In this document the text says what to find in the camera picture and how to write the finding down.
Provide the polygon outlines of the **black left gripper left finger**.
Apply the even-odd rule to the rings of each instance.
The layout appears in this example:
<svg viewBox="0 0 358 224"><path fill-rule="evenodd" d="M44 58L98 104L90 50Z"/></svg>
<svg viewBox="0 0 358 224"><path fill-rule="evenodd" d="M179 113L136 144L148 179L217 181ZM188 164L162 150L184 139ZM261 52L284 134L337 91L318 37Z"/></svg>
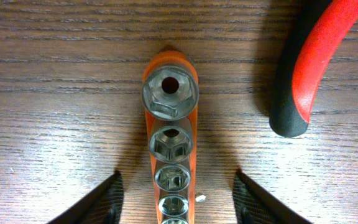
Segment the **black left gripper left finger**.
<svg viewBox="0 0 358 224"><path fill-rule="evenodd" d="M118 224L123 203L122 175L115 170L113 175L48 224Z"/></svg>

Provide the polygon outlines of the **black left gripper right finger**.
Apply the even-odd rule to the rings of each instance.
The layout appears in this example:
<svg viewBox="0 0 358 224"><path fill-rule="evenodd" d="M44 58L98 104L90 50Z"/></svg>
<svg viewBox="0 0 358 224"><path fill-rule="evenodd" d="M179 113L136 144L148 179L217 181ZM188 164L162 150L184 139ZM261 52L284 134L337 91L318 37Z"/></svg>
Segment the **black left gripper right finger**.
<svg viewBox="0 0 358 224"><path fill-rule="evenodd" d="M310 224L242 170L236 170L232 198L238 224Z"/></svg>

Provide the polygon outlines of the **red handled cutting pliers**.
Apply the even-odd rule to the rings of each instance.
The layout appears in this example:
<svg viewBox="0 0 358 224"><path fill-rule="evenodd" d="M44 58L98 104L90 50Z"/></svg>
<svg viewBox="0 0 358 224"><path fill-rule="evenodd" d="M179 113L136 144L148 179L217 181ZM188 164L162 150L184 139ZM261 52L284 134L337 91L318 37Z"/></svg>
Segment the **red handled cutting pliers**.
<svg viewBox="0 0 358 224"><path fill-rule="evenodd" d="M335 51L358 20L358 0L317 0L300 13L278 62L269 124L278 135L304 134Z"/></svg>

